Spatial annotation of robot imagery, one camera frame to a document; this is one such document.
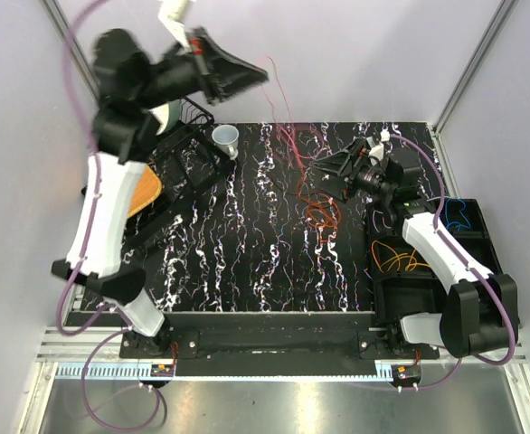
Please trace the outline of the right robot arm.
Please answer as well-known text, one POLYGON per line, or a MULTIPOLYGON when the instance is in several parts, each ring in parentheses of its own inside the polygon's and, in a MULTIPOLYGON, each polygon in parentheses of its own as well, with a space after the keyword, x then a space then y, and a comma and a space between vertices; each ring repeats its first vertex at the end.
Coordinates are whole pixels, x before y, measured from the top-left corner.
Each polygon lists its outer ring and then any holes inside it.
POLYGON ((443 225, 441 209, 419 187, 426 155, 411 140, 402 142, 387 155, 382 145, 358 139, 310 164, 327 175, 320 188, 338 201, 345 203, 357 192, 372 197, 395 234, 417 251, 445 290, 441 312, 421 309, 398 319, 397 329, 385 338, 387 350, 402 359, 428 344, 455 358, 504 365, 513 358, 518 338, 516 283, 481 264, 443 225))

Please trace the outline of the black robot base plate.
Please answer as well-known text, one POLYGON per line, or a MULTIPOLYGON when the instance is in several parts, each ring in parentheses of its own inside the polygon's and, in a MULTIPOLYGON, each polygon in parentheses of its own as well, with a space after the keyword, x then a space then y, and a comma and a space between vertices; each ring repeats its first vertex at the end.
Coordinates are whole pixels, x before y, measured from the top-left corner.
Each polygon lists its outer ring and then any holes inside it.
POLYGON ((253 379, 346 377, 386 381, 379 362, 435 360, 427 345, 394 342, 390 329, 370 312, 329 313, 172 313, 159 348, 136 333, 123 337, 123 359, 176 357, 179 379, 253 379))

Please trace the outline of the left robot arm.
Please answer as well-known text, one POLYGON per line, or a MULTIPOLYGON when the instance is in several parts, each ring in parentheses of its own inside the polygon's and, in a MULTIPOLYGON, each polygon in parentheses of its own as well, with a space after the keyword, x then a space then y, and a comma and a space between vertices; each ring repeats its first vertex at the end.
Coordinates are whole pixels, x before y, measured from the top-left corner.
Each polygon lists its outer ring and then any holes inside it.
POLYGON ((153 358, 170 349, 166 318, 144 289, 146 272, 121 258, 129 205, 162 125, 153 111, 197 92, 217 104, 269 79, 262 68, 222 49, 203 27, 185 38, 187 47, 175 43, 158 63, 124 29, 109 30, 96 41, 99 109, 88 126, 86 193, 71 248, 52 264, 54 276, 115 307, 153 358))

